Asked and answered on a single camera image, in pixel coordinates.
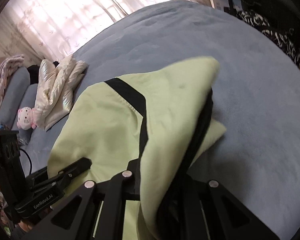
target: blue bedspread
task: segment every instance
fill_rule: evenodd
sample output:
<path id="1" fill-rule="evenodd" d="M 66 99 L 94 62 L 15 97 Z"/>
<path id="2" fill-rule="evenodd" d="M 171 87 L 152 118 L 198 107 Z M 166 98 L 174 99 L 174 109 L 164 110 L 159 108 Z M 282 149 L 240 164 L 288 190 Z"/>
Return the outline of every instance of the blue bedspread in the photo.
<path id="1" fill-rule="evenodd" d="M 75 53 L 90 65 L 75 100 L 97 82 L 195 56 L 220 62 L 213 116 L 227 132 L 189 173 L 219 180 L 280 239 L 291 239 L 300 227 L 300 71 L 257 30 L 188 1 L 143 8 Z M 34 170 L 46 165 L 66 120 L 33 132 L 26 150 Z"/>

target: round metal pin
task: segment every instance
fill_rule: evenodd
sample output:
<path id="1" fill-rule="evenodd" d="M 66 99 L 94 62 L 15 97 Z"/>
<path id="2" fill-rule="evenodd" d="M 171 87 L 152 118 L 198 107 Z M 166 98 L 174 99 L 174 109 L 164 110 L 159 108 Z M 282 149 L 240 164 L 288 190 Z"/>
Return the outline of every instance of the round metal pin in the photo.
<path id="1" fill-rule="evenodd" d="M 219 183 L 215 180 L 210 180 L 209 181 L 209 186 L 210 187 L 218 187 L 219 186 Z"/>
<path id="2" fill-rule="evenodd" d="M 94 182 L 92 180 L 88 180 L 84 183 L 84 186 L 86 188 L 92 188 L 92 187 L 94 187 Z"/>
<path id="3" fill-rule="evenodd" d="M 124 171 L 122 173 L 122 176 L 124 176 L 125 178 L 131 177 L 132 176 L 132 172 L 131 171 Z"/>

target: pink and white stuffed toy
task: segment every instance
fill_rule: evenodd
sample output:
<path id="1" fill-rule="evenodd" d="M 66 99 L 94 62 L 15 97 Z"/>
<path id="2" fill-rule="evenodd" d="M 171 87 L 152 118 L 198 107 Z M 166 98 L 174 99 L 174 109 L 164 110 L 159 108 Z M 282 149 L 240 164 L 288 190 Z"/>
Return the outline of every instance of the pink and white stuffed toy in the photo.
<path id="1" fill-rule="evenodd" d="M 30 107 L 24 107 L 18 110 L 18 128 L 28 130 L 30 128 L 35 129 L 37 126 L 33 120 L 33 113 Z"/>

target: curtain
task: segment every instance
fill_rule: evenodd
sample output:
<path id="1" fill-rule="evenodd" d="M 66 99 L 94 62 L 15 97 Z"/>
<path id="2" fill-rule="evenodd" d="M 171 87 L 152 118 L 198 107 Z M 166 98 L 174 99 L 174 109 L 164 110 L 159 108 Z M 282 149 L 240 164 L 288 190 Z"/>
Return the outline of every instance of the curtain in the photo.
<path id="1" fill-rule="evenodd" d="M 60 61 L 128 14 L 165 1 L 10 0 L 0 15 L 0 50 L 24 54 L 28 65 Z"/>

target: yellow-green garment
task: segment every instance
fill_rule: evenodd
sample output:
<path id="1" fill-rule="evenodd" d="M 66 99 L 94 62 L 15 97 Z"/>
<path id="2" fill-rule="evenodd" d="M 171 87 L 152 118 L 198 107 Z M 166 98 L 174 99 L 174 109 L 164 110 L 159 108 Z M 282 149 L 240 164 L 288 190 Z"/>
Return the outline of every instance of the yellow-green garment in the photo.
<path id="1" fill-rule="evenodd" d="M 127 202 L 123 239 L 159 238 L 157 208 L 186 152 L 218 70 L 212 57 L 197 57 L 155 72 L 119 77 L 145 97 L 148 133 L 140 164 L 141 204 Z M 106 83 L 88 87 L 53 146 L 49 177 L 81 157 L 90 158 L 91 169 L 71 183 L 69 195 L 86 180 L 101 182 L 124 171 L 130 160 L 138 158 L 142 118 Z M 212 119 L 195 160 L 225 131 Z"/>

